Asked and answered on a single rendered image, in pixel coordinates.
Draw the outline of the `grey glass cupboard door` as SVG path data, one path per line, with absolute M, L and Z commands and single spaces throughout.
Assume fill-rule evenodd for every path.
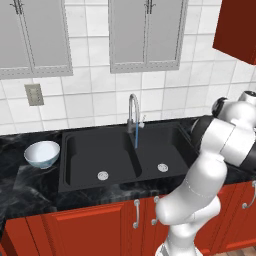
M 5 77 L 22 64 L 17 14 L 10 0 L 0 0 L 0 75 Z
M 64 0 L 21 0 L 20 15 L 34 77 L 73 74 Z
M 147 69 L 145 0 L 109 0 L 110 72 L 133 73 Z
M 153 71 L 177 70 L 181 57 L 188 0 L 153 0 L 148 14 L 147 66 Z

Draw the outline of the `grey metal tap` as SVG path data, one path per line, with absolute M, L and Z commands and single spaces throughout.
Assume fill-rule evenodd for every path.
M 132 133 L 136 127 L 143 128 L 145 126 L 144 118 L 139 117 L 139 102 L 135 94 L 129 96 L 129 115 L 127 119 L 127 132 Z

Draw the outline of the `red corner cupboard door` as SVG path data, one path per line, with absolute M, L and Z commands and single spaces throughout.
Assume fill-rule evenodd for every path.
M 22 234 L 26 230 L 23 219 L 11 219 L 6 222 L 1 244 L 7 256 L 26 256 L 25 240 Z

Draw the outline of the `red wall cupboard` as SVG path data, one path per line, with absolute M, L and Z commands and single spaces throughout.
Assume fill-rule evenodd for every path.
M 213 48 L 256 66 L 256 0 L 222 0 Z

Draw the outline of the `black double sink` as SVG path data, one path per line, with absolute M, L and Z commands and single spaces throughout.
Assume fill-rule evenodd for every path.
M 198 153 L 178 122 L 149 122 L 128 133 L 122 125 L 65 132 L 59 190 L 105 187 L 184 175 Z

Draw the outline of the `wide red cupboard door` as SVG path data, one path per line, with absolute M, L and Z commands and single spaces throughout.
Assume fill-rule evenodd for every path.
M 127 256 L 124 203 L 27 217 L 40 256 Z

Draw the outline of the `white bowl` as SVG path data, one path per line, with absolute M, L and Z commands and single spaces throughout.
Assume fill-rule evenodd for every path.
M 54 141 L 39 141 L 24 152 L 25 160 L 33 167 L 47 169 L 58 159 L 60 146 Z

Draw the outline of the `grey wall socket plate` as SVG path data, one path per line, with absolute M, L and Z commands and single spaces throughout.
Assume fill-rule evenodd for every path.
M 39 84 L 25 84 L 24 87 L 30 106 L 42 106 L 44 104 L 42 90 Z

